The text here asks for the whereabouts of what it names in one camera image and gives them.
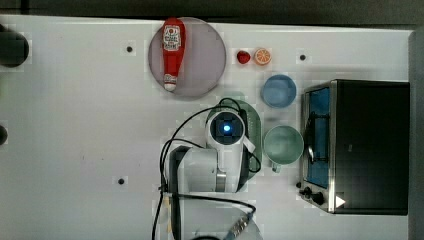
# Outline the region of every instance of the microwave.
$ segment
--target microwave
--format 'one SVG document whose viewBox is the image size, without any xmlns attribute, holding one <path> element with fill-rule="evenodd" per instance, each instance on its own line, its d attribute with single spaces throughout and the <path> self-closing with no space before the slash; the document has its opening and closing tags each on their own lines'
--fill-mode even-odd
<svg viewBox="0 0 424 240">
<path fill-rule="evenodd" d="M 333 214 L 406 215 L 408 82 L 333 80 L 305 90 L 297 184 Z"/>
</svg>

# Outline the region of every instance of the green cup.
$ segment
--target green cup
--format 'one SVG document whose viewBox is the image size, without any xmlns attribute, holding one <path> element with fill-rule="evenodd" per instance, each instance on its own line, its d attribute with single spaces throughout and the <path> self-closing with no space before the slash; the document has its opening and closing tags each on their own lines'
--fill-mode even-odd
<svg viewBox="0 0 424 240">
<path fill-rule="evenodd" d="M 290 164 L 303 153 L 303 138 L 289 126 L 276 126 L 269 130 L 264 139 L 264 153 L 272 162 L 272 170 L 279 173 L 281 165 Z"/>
</svg>

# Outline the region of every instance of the bottle label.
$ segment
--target bottle label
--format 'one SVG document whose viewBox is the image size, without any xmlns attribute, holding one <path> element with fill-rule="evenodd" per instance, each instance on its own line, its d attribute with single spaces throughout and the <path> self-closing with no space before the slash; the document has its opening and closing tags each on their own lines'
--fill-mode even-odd
<svg viewBox="0 0 424 240">
<path fill-rule="evenodd" d="M 177 84 L 177 77 L 172 76 L 171 74 L 165 74 L 165 76 L 163 76 L 163 80 L 165 84 Z"/>
<path fill-rule="evenodd" d="M 163 33 L 163 48 L 167 51 L 178 51 L 180 46 L 180 27 L 175 25 L 166 25 Z"/>
</svg>

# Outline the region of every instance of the black cable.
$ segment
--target black cable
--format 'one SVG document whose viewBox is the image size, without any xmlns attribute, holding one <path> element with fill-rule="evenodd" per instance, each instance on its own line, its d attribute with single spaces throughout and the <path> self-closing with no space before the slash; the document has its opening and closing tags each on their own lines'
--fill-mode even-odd
<svg viewBox="0 0 424 240">
<path fill-rule="evenodd" d="M 249 172 L 251 172 L 251 173 L 258 173 L 262 169 L 261 161 L 259 161 L 258 157 L 256 157 L 255 154 L 251 153 L 251 155 L 252 155 L 252 157 L 255 158 L 256 163 L 258 164 L 259 167 L 256 170 L 252 170 L 252 169 L 249 168 Z"/>
<path fill-rule="evenodd" d="M 166 182 L 166 179 L 165 179 L 165 176 L 164 176 L 164 173 L 163 173 L 163 171 L 164 171 L 164 165 L 165 165 L 165 159 L 166 159 L 166 156 L 168 155 L 168 151 L 169 151 L 169 148 L 171 147 L 171 143 L 173 142 L 173 141 L 175 141 L 176 139 L 179 139 L 179 138 L 175 138 L 175 136 L 177 135 L 177 133 L 181 130 L 181 128 L 183 128 L 184 127 L 184 125 L 188 122 L 188 121 L 190 121 L 191 119 L 193 119 L 194 117 L 196 117 L 197 115 L 199 115 L 199 114 L 201 114 L 201 113 L 204 113 L 204 112 L 206 112 L 206 111 L 209 111 L 209 110 L 212 110 L 212 109 L 221 109 L 222 107 L 226 107 L 226 108 L 230 108 L 230 109 L 233 109 L 234 111 L 236 111 L 236 112 L 239 112 L 239 110 L 237 110 L 236 108 L 233 108 L 233 107 L 231 107 L 231 106 L 214 106 L 214 107 L 210 107 L 210 108 L 206 108 L 206 109 L 203 109 L 203 110 L 201 110 L 201 111 L 198 111 L 198 112 L 196 112 L 195 114 L 193 114 L 193 115 L 191 115 L 188 119 L 186 119 L 178 128 L 177 128 L 177 130 L 175 130 L 175 132 L 174 132 L 174 134 L 172 135 L 172 137 L 171 137 L 171 139 L 169 139 L 167 142 L 169 142 L 168 144 L 166 144 L 165 143 L 165 145 L 162 147 L 162 151 L 161 151 L 161 158 L 159 159 L 159 169 L 160 169 L 160 175 L 161 175 L 161 186 L 160 186 L 160 199 L 159 199 L 159 203 L 158 203 L 158 208 L 157 208 L 157 210 L 156 210 L 156 216 L 155 216 L 155 220 L 154 220 L 154 223 L 153 223 L 153 229 L 152 229 L 152 240 L 155 240 L 155 235 L 156 235 L 156 226 L 157 226 L 157 220 L 158 220 L 158 217 L 159 217 L 159 213 L 160 213 L 160 207 L 161 207 L 161 205 L 162 205 L 162 200 L 163 200 L 163 192 L 164 191 L 167 191 L 168 190 L 168 187 L 167 187 L 167 182 Z"/>
<path fill-rule="evenodd" d="M 220 239 L 214 236 L 200 236 L 200 237 L 193 238 L 192 240 L 220 240 Z"/>
<path fill-rule="evenodd" d="M 237 112 L 240 113 L 240 110 L 241 110 L 240 105 L 238 104 L 238 102 L 236 100 L 234 100 L 232 98 L 223 98 L 223 99 L 221 99 L 221 101 L 219 101 L 218 105 L 221 105 L 221 103 L 223 103 L 225 100 L 229 100 L 229 101 L 235 103 L 237 105 L 237 108 L 238 108 Z"/>
<path fill-rule="evenodd" d="M 152 228 L 152 240 L 155 240 L 156 237 L 156 225 L 158 223 L 159 213 L 160 213 L 160 207 L 162 206 L 162 200 L 163 200 L 163 192 L 160 192 L 160 198 L 158 203 L 158 208 L 156 209 L 156 216 L 155 221 L 153 222 L 153 228 Z"/>
<path fill-rule="evenodd" d="M 166 141 L 166 142 L 165 142 L 165 144 L 164 144 L 164 145 L 163 145 L 163 147 L 162 147 L 162 150 L 161 150 L 161 153 L 160 153 L 160 161 L 161 161 L 161 162 L 162 162 L 162 160 L 163 160 L 163 152 L 164 152 L 164 150 L 165 150 L 165 147 L 166 147 L 168 144 L 171 144 L 173 141 L 181 141 L 181 142 L 185 142 L 185 143 L 192 144 L 192 145 L 194 145 L 194 146 L 196 146 L 196 147 L 198 147 L 198 148 L 204 148 L 204 147 L 200 146 L 200 145 L 199 145 L 199 144 L 197 144 L 197 143 L 194 143 L 194 142 L 192 142 L 192 141 L 185 140 L 185 139 L 182 139 L 182 138 L 169 139 L 168 141 Z"/>
<path fill-rule="evenodd" d="M 206 112 L 206 111 L 209 111 L 209 110 L 213 110 L 213 109 L 218 109 L 218 108 L 221 108 L 221 107 L 223 107 L 223 106 L 214 106 L 214 107 L 209 107 L 209 108 L 205 108 L 205 109 L 203 109 L 203 110 L 201 110 L 201 111 L 198 111 L 198 112 L 196 112 L 195 114 L 193 114 L 193 115 L 191 115 L 189 118 L 187 118 L 178 128 L 177 128 L 177 130 L 174 132 L 174 134 L 172 135 L 172 137 L 171 137 L 171 139 L 170 140 L 172 140 L 173 141 L 173 139 L 175 138 L 175 136 L 177 135 L 177 133 L 184 127 L 184 125 L 187 123 L 187 122 L 189 122 L 191 119 L 193 119 L 194 117 L 196 117 L 197 115 L 199 115 L 199 114 L 201 114 L 201 113 L 204 113 L 204 112 Z M 233 109 L 234 111 L 237 111 L 237 109 L 236 108 L 233 108 L 233 107 L 231 107 L 231 106 L 224 106 L 224 107 L 226 107 L 226 108 L 230 108 L 230 109 Z M 165 186 L 166 187 L 166 185 L 167 185 L 167 183 L 166 183 L 166 180 L 165 180 L 165 177 L 163 176 L 163 170 L 164 170 L 164 164 L 165 164 L 165 159 L 166 159 L 166 156 L 168 155 L 168 151 L 169 151 L 169 148 L 171 147 L 171 145 L 170 144 L 168 144 L 168 146 L 166 147 L 166 150 L 165 150 L 165 154 L 164 154 L 164 156 L 163 156 L 163 159 L 161 160 L 161 163 L 160 163 L 160 166 L 159 166 L 159 168 L 160 168 L 160 173 L 161 173 L 161 185 L 162 186 Z"/>
<path fill-rule="evenodd" d="M 245 202 L 232 200 L 232 199 L 224 199 L 224 198 L 213 198 L 213 197 L 204 197 L 204 196 L 197 196 L 197 195 L 186 195 L 186 194 L 174 194 L 177 197 L 180 198 L 188 198 L 188 199 L 199 199 L 199 200 L 208 200 L 208 201 L 216 201 L 216 202 L 225 202 L 225 203 L 234 203 L 239 204 L 245 207 L 248 207 L 252 209 L 252 214 L 256 212 L 256 207 Z"/>
</svg>

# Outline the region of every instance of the white table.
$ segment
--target white table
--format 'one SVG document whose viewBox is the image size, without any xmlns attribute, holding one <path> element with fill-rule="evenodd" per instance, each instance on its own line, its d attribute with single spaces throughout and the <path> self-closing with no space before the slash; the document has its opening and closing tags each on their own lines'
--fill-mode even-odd
<svg viewBox="0 0 424 240">
<path fill-rule="evenodd" d="M 0 23 L 32 44 L 24 65 L 0 67 L 0 123 L 10 135 L 0 147 L 0 239 L 150 239 L 163 143 L 225 91 L 241 91 L 267 131 L 299 129 L 308 86 L 335 78 L 408 80 L 410 31 L 212 24 L 227 46 L 222 80 L 201 99 L 175 100 L 147 64 L 160 21 L 3 15 Z M 238 49 L 256 47 L 272 48 L 270 65 L 236 63 Z M 260 99 L 275 73 L 292 77 L 299 90 L 283 110 Z M 204 120 L 181 136 L 204 143 Z M 116 184 L 119 177 L 127 184 Z M 407 239 L 407 217 L 327 214 L 297 196 L 299 178 L 299 161 L 275 174 L 264 158 L 247 191 L 231 197 L 255 203 L 266 240 Z"/>
</svg>

